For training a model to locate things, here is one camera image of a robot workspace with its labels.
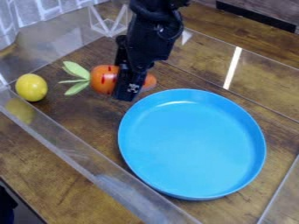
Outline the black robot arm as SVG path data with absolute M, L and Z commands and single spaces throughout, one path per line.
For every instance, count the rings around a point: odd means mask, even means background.
M 179 8 L 190 3 L 191 0 L 129 0 L 133 16 L 127 34 L 116 37 L 115 99 L 131 102 L 141 92 L 148 69 L 156 61 L 168 59 L 184 28 Z

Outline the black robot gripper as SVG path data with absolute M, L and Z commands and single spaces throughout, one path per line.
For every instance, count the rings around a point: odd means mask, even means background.
M 146 83 L 146 70 L 156 61 L 168 59 L 174 43 L 183 34 L 180 12 L 172 11 L 164 16 L 166 20 L 159 20 L 135 13 L 125 35 L 116 37 L 119 72 L 112 96 L 120 101 L 131 102 L 136 98 Z

